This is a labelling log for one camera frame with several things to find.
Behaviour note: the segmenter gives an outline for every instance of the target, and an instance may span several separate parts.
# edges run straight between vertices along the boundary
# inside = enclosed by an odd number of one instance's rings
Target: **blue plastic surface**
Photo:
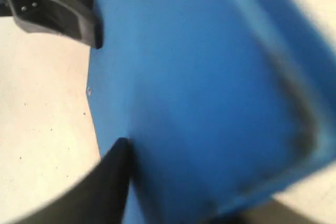
[[[88,100],[100,152],[130,137],[138,160],[125,224],[226,214],[335,157],[332,52],[292,2],[257,1],[316,94],[323,127],[309,153],[237,0],[96,0],[104,46],[91,51]]]

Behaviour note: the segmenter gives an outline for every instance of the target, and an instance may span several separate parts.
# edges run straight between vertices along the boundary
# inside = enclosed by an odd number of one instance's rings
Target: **speckled floor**
[[[296,0],[336,47],[336,0]],[[85,97],[88,48],[26,35],[0,19],[0,223],[71,187],[99,160]],[[323,223],[336,223],[336,165],[277,195]]]

